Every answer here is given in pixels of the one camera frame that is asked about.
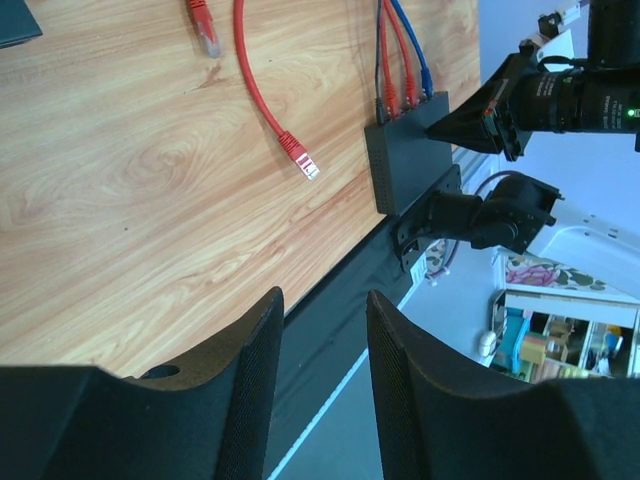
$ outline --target blue ethernet cable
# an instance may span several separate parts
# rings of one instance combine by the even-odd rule
[[[418,56],[418,60],[420,61],[420,78],[422,80],[422,90],[427,95],[427,98],[431,99],[433,98],[433,79],[431,78],[431,70],[429,70],[429,66],[427,65],[427,59],[424,57],[424,52],[422,51],[420,42],[418,42],[416,32],[413,30],[411,22],[409,21],[409,18],[407,18],[407,14],[404,13],[402,5],[400,5],[400,0],[391,0],[391,4],[393,5],[393,9],[398,15],[398,18],[402,22],[402,25],[407,31],[409,40],[411,40],[413,48],[416,51],[416,55]]]

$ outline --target white wall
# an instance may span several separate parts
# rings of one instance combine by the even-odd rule
[[[537,18],[563,0],[480,1],[483,79],[490,76],[518,43],[537,29]],[[571,25],[577,56],[587,53],[588,10]],[[522,171],[561,189],[589,213],[640,233],[640,154],[632,135],[536,133],[526,155],[503,168]]]

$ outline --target wood grain surface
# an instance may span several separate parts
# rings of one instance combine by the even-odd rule
[[[479,85],[476,1],[404,4],[460,104]],[[0,363],[139,375],[273,285],[291,306],[381,220],[362,134],[375,1],[246,2],[258,84],[313,182],[247,95],[231,1],[209,2],[220,60],[183,0],[28,5],[44,36],[0,50]]]

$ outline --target black cable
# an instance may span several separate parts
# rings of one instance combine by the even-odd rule
[[[376,12],[376,122],[378,125],[384,124],[384,101],[382,100],[382,90],[380,90],[380,20],[382,19],[382,0],[378,0],[378,10]]]

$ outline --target black box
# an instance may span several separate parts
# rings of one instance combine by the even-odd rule
[[[23,0],[0,0],[0,48],[11,47],[42,35]]]
[[[438,92],[398,119],[364,129],[378,212],[401,215],[451,167],[451,145],[425,134],[448,113],[449,96]]]

